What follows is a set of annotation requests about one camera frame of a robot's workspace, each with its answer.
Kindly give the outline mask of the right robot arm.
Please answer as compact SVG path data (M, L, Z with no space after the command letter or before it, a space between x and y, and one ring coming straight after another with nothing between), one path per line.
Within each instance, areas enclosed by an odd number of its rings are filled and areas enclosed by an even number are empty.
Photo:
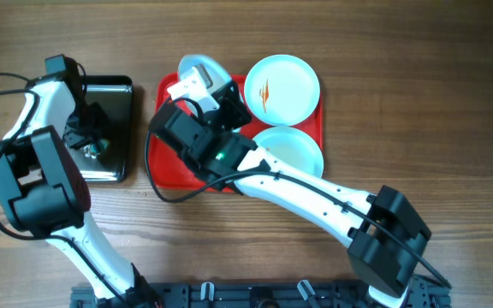
M156 136L209 188L260 198L316 224L346 248L368 295L401 307L431 231L406 197L384 186L376 194L336 185L275 157L237 128L252 119L230 81L203 109L187 94L172 94L151 119Z

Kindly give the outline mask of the green scrubbing sponge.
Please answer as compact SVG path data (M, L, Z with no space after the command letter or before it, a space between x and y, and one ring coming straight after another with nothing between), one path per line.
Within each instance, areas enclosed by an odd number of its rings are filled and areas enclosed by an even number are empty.
M92 156L98 156L104 153L110 145L110 142L107 139L99 139L96 142L93 142L89 146L88 153Z

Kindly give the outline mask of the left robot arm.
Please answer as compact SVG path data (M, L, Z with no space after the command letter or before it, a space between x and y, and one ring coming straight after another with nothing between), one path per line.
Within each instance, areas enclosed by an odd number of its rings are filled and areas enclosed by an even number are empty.
M97 307L160 307L163 300L109 243L90 212L91 195L70 150L102 141L110 120L86 101L84 67L45 59L46 74L26 79L26 102L0 140L0 231L59 249L90 282Z

